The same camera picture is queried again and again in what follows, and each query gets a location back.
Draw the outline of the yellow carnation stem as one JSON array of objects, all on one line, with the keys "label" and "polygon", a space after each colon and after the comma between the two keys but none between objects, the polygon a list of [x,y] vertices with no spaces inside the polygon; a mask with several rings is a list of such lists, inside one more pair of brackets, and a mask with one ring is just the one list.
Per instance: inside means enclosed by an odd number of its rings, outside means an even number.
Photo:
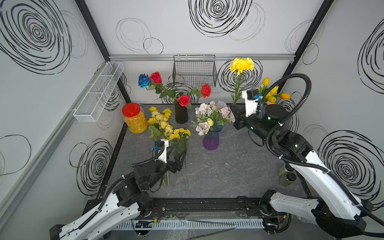
[{"label": "yellow carnation stem", "polygon": [[[188,140],[189,140],[190,136],[191,136],[191,131],[188,130],[188,129],[184,129],[184,130],[183,130],[183,137],[184,137],[183,150],[184,150],[185,152],[188,151]],[[188,188],[190,188],[190,186],[189,186],[189,180],[188,180],[188,176],[187,176],[187,166],[185,166],[185,173],[186,173],[187,186],[188,186]]]},{"label": "yellow carnation stem", "polygon": [[180,135],[172,133],[170,135],[170,141],[172,142],[173,146],[179,146],[180,145]]},{"label": "yellow carnation stem", "polygon": [[248,80],[248,78],[244,77],[245,73],[244,71],[253,71],[255,68],[255,63],[250,58],[236,58],[233,60],[230,71],[234,74],[233,76],[234,80],[234,93],[231,93],[231,97],[233,100],[233,104],[236,104],[237,101],[242,96],[242,85]]},{"label": "yellow carnation stem", "polygon": [[182,128],[180,129],[175,129],[174,133],[175,134],[179,134],[180,135],[180,145],[179,146],[174,146],[175,148],[175,155],[181,153],[183,151],[183,147],[182,147],[182,136],[183,136],[183,130]]}]

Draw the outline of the purple glass vase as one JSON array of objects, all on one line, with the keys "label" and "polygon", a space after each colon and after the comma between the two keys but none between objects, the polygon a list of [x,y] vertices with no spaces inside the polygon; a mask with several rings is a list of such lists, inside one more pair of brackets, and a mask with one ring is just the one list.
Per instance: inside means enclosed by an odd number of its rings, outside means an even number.
[{"label": "purple glass vase", "polygon": [[220,130],[218,128],[214,128],[212,131],[210,130],[204,137],[203,146],[206,150],[214,151],[219,147],[220,144]]}]

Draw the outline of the sunflower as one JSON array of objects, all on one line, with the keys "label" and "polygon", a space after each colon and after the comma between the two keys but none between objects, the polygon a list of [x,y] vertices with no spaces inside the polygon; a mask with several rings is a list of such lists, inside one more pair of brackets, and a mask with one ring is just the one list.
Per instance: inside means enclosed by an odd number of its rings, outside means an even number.
[{"label": "sunflower", "polygon": [[150,138],[157,140],[160,140],[163,133],[160,128],[160,124],[157,121],[156,118],[150,118],[148,120],[148,130],[150,131]]}]

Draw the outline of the black vase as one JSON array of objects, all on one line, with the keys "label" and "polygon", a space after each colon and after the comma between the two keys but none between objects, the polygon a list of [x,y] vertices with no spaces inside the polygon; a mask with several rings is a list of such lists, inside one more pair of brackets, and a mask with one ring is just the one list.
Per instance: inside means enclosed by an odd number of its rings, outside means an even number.
[{"label": "black vase", "polygon": [[179,103],[175,104],[175,119],[178,124],[185,124],[189,120],[188,109]]}]

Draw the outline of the yellow rose stem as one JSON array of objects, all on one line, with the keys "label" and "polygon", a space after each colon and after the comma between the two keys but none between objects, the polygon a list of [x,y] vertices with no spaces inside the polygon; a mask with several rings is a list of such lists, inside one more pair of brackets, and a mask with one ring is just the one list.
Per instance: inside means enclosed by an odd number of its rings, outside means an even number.
[{"label": "yellow rose stem", "polygon": [[160,128],[161,128],[161,131],[163,133],[161,139],[169,140],[170,135],[174,132],[173,126],[170,125],[169,120],[166,121],[166,118],[164,116],[163,116],[163,119],[161,121],[158,121],[158,122],[160,124]]}]

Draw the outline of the yellow poppy stem large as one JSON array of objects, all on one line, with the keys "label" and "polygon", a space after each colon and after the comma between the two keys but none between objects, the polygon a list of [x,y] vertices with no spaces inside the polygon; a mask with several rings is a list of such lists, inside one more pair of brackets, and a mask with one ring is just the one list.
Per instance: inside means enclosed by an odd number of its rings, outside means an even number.
[{"label": "yellow poppy stem large", "polygon": [[162,113],[163,113],[163,116],[166,118],[166,121],[168,121],[172,115],[172,111],[169,108],[163,110]]}]

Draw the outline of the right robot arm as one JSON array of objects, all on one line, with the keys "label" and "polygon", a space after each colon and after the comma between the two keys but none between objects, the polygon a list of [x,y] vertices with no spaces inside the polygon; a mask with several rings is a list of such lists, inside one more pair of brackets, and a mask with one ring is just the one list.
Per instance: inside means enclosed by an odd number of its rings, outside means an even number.
[{"label": "right robot arm", "polygon": [[283,195],[268,190],[260,199],[261,213],[272,215],[278,212],[305,218],[338,238],[368,236],[383,238],[382,233],[367,232],[364,217],[380,225],[383,220],[376,217],[368,201],[354,196],[319,158],[309,142],[300,134],[289,131],[286,123],[301,108],[298,103],[291,111],[280,105],[265,107],[259,116],[260,106],[230,105],[237,129],[248,128],[264,141],[269,152],[283,160],[315,189],[319,198],[304,199]]}]

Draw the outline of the yellow tulip bouquet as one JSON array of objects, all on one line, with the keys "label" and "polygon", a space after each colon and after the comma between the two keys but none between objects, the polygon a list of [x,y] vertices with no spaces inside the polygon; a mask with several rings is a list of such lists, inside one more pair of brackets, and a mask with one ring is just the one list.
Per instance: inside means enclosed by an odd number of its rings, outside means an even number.
[{"label": "yellow tulip bouquet", "polygon": [[286,94],[286,93],[278,94],[277,93],[277,91],[279,89],[278,86],[274,87],[270,91],[268,91],[268,87],[269,87],[269,78],[266,77],[266,78],[264,78],[262,84],[258,87],[260,95],[263,96],[265,94],[265,92],[267,92],[266,97],[263,98],[263,100],[262,100],[263,105],[264,104],[267,104],[267,105],[275,104],[277,101],[277,98],[280,98],[281,100],[290,100],[291,99],[291,95],[289,95],[289,94]]}]

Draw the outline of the red lid plastic jar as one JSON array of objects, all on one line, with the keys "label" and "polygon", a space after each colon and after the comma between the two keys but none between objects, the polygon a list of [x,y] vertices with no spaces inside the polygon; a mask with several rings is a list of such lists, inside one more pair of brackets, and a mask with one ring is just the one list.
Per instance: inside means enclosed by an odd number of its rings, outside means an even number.
[{"label": "red lid plastic jar", "polygon": [[142,108],[136,103],[126,104],[122,108],[124,121],[128,125],[129,130],[134,134],[143,133],[147,127],[147,119]]}]

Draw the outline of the spice jar back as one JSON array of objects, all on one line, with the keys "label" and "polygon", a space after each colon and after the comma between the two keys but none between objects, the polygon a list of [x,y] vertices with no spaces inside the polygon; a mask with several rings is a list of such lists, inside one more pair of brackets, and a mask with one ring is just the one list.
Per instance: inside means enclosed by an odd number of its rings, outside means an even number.
[{"label": "spice jar back", "polygon": [[292,168],[289,164],[285,164],[279,168],[278,175],[279,177],[281,177],[284,174],[293,173],[293,172],[294,172],[294,168]]}]

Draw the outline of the spice jar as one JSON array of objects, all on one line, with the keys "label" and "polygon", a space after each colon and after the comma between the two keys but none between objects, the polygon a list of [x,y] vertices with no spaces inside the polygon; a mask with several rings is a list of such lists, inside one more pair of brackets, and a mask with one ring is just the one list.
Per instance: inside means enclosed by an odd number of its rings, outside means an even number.
[{"label": "spice jar", "polygon": [[294,173],[284,173],[279,178],[279,184],[283,187],[288,187],[293,184],[297,179]]},{"label": "spice jar", "polygon": [[285,164],[279,168],[278,175],[279,177],[281,177],[284,174],[293,173],[293,172],[294,172],[294,168],[292,168],[289,164]]}]

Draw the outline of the red rose top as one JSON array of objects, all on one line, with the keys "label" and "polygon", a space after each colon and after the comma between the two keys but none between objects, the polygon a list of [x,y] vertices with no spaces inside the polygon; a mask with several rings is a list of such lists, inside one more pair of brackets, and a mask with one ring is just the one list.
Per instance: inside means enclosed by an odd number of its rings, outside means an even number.
[{"label": "red rose top", "polygon": [[159,72],[152,73],[149,77],[151,81],[147,89],[155,90],[160,98],[169,97],[173,100],[173,103],[178,103],[178,98],[182,95],[189,95],[192,103],[192,97],[205,99],[212,94],[212,88],[209,84],[204,84],[201,88],[193,88],[187,93],[177,93],[175,90],[172,90],[171,87],[167,87],[162,83],[162,77]]}]

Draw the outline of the spice jar front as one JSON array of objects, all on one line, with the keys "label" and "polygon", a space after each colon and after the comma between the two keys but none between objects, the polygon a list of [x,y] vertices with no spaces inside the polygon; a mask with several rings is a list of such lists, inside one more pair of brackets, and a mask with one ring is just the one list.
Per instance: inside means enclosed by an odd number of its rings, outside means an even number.
[{"label": "spice jar front", "polygon": [[294,173],[284,173],[279,178],[279,184],[283,187],[288,187],[293,184],[297,179]]}]

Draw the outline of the blue rose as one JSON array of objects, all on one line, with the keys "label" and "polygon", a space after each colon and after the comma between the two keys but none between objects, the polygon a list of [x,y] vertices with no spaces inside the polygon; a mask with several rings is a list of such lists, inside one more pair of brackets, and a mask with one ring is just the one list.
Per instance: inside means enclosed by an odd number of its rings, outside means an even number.
[{"label": "blue rose", "polygon": [[150,77],[149,75],[146,74],[140,74],[139,75],[139,80],[138,80],[138,86],[140,88],[147,88],[150,84]]}]

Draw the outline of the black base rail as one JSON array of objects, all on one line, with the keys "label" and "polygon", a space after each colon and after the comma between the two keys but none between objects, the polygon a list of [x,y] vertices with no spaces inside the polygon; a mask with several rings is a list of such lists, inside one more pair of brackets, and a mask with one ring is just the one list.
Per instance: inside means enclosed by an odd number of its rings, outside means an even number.
[{"label": "black base rail", "polygon": [[145,213],[154,211],[161,217],[171,213],[235,212],[247,217],[275,218],[288,216],[277,212],[260,198],[240,196],[236,198],[153,198]]}]

